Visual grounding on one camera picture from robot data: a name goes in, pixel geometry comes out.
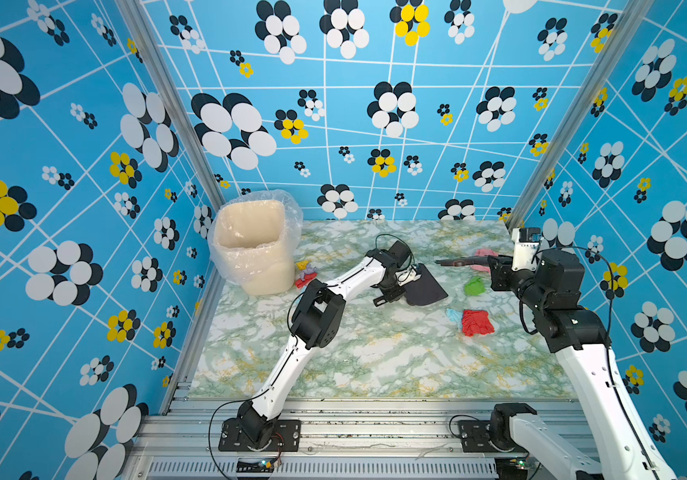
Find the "black dustpan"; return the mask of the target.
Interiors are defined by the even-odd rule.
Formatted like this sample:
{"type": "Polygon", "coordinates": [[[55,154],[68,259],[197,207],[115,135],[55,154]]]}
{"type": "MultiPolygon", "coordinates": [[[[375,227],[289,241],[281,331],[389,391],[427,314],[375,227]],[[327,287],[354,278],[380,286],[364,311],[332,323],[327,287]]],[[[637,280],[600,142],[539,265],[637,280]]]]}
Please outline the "black dustpan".
{"type": "Polygon", "coordinates": [[[421,279],[405,284],[403,290],[405,293],[405,301],[411,306],[429,306],[447,298],[447,292],[441,287],[441,284],[435,280],[433,274],[429,272],[425,264],[417,264],[419,271],[421,271],[421,279]]]}

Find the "cartoon face hand brush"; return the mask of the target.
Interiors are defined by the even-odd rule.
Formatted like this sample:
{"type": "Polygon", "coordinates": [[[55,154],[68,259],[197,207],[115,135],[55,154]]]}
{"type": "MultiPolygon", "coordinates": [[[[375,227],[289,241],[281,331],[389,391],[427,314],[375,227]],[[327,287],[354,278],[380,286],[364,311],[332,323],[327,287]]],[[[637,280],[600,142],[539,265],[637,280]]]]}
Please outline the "cartoon face hand brush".
{"type": "Polygon", "coordinates": [[[474,266],[474,265],[479,265],[483,260],[491,261],[491,256],[489,257],[479,257],[479,256],[471,256],[471,257],[463,257],[463,258],[455,258],[455,259],[439,259],[435,260],[435,264],[439,266],[445,266],[445,267],[463,267],[463,266],[474,266]]]}

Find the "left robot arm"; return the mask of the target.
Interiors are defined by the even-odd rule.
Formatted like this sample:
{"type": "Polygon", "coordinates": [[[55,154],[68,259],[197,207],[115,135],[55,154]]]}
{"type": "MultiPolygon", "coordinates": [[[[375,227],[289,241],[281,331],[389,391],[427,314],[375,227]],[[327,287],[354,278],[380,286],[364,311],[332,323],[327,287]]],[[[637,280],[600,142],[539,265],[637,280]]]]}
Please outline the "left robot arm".
{"type": "Polygon", "coordinates": [[[381,291],[373,304],[399,300],[405,286],[421,275],[411,267],[413,252],[401,240],[387,249],[373,248],[363,260],[330,280],[313,280],[289,309],[290,337],[281,358],[252,398],[238,409],[237,420],[253,448],[263,448],[274,435],[290,391],[308,362],[338,334],[347,302],[367,289],[381,291]]]}

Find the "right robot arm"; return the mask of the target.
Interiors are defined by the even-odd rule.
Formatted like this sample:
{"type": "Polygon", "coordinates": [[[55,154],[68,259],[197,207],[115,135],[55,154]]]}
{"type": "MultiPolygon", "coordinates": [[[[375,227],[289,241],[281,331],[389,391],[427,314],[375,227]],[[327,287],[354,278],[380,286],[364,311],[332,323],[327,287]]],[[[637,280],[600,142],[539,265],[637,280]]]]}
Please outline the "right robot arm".
{"type": "Polygon", "coordinates": [[[495,406],[493,444],[525,449],[557,479],[675,478],[629,397],[609,330],[595,312],[579,306],[585,275],[579,258],[565,250],[531,248],[487,263],[491,288],[515,294],[533,312],[535,332],[577,393],[599,458],[581,453],[525,403],[495,406]]]}

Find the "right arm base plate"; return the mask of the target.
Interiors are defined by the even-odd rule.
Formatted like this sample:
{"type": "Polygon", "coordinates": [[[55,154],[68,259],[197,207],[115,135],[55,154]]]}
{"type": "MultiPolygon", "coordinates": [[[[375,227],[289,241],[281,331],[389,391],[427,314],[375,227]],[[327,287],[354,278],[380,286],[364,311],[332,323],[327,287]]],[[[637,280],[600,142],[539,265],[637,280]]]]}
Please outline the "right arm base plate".
{"type": "Polygon", "coordinates": [[[499,447],[493,444],[491,432],[489,432],[489,421],[464,419],[457,422],[457,436],[461,441],[463,453],[485,453],[485,454],[513,454],[526,456],[529,454],[521,446],[499,447]]]}

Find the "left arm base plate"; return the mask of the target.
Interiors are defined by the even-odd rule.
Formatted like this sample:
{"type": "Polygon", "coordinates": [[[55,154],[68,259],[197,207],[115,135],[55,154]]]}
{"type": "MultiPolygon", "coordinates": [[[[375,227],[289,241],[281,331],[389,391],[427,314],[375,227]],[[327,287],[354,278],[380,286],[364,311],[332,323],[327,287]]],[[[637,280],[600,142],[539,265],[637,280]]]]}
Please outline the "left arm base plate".
{"type": "Polygon", "coordinates": [[[222,426],[221,452],[297,452],[301,440],[300,420],[276,419],[261,426],[249,426],[238,418],[222,426]]]}

